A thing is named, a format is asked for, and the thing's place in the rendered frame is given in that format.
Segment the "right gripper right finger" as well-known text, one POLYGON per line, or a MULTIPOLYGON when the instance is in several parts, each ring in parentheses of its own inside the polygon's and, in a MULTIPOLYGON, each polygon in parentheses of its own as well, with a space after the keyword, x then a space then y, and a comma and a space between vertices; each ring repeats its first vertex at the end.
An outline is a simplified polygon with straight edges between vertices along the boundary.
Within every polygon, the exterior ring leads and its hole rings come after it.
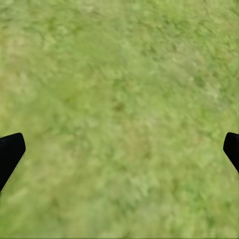
POLYGON ((227 133, 223 150, 239 173, 239 134, 227 133))

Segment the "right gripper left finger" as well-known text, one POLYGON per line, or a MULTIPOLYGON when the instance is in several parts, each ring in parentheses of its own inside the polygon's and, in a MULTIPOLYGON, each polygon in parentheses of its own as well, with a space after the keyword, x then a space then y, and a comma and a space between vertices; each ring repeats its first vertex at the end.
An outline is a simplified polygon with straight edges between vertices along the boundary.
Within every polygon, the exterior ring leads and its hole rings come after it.
POLYGON ((26 151, 22 133, 0 138, 0 192, 26 151))

